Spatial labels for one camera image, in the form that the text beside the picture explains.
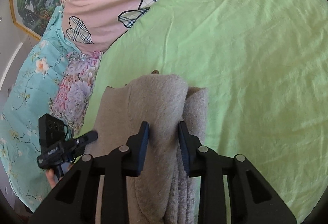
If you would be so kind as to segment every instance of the turquoise pillow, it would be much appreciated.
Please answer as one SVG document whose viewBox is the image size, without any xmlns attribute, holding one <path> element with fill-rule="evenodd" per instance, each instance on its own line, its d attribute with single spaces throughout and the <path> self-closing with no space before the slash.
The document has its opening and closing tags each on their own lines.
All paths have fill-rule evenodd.
<svg viewBox="0 0 328 224">
<path fill-rule="evenodd" d="M 38 119 L 49 113 L 50 99 L 68 66 L 68 53 L 80 52 L 62 31 L 61 6 L 56 7 L 41 41 L 22 65 L 0 114 L 0 157 L 10 184 L 32 211 L 50 191 L 40 155 Z"/>
</svg>

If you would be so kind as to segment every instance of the silver rivet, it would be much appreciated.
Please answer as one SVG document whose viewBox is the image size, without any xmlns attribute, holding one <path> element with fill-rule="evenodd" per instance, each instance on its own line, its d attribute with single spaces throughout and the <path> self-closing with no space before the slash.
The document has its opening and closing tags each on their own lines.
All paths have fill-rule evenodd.
<svg viewBox="0 0 328 224">
<path fill-rule="evenodd" d="M 82 161 L 84 161 L 84 162 L 87 162 L 87 161 L 89 161 L 91 159 L 91 155 L 89 155 L 89 154 L 86 154 L 86 155 L 83 155 L 82 156 Z"/>
<path fill-rule="evenodd" d="M 236 159 L 240 162 L 244 162 L 246 160 L 245 156 L 241 154 L 236 155 Z"/>
<path fill-rule="evenodd" d="M 198 150 L 202 153 L 206 153 L 208 151 L 208 148 L 206 146 L 202 145 L 202 146 L 198 147 Z"/>
<path fill-rule="evenodd" d="M 129 150 L 129 147 L 127 145 L 121 145 L 119 148 L 119 151 L 121 152 L 127 152 Z"/>
</svg>

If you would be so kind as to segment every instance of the green fabric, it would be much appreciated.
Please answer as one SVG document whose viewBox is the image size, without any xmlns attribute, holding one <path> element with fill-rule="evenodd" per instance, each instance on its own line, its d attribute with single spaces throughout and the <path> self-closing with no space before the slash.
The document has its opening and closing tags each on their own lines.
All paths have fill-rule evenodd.
<svg viewBox="0 0 328 224">
<path fill-rule="evenodd" d="M 160 0 L 104 54 L 81 134 L 107 86 L 178 74 L 209 88 L 206 145 L 245 154 L 301 222 L 327 186 L 327 19 L 326 0 Z"/>
</svg>

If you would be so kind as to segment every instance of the plaid pattern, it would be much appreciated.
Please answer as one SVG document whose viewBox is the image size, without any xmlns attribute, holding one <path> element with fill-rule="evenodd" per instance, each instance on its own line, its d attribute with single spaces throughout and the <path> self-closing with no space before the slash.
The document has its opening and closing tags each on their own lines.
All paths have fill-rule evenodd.
<svg viewBox="0 0 328 224">
<path fill-rule="evenodd" d="M 76 42 L 84 44 L 93 44 L 91 34 L 87 30 L 85 24 L 75 16 L 69 18 L 70 29 L 67 29 L 67 37 Z"/>
<path fill-rule="evenodd" d="M 159 0 L 141 0 L 138 10 L 122 12 L 118 17 L 118 21 L 124 24 L 126 28 L 131 28 L 137 19 L 146 14 L 150 7 L 157 1 Z"/>
</svg>

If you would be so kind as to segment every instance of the ruffled floral pillow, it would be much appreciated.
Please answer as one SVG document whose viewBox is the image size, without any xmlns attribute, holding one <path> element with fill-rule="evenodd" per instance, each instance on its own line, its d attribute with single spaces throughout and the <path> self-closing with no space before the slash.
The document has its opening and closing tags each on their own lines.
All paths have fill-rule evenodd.
<svg viewBox="0 0 328 224">
<path fill-rule="evenodd" d="M 70 53 L 65 76 L 57 96 L 50 99 L 50 114 L 64 121 L 78 134 L 84 121 L 88 101 L 92 94 L 102 52 L 93 55 Z"/>
</svg>

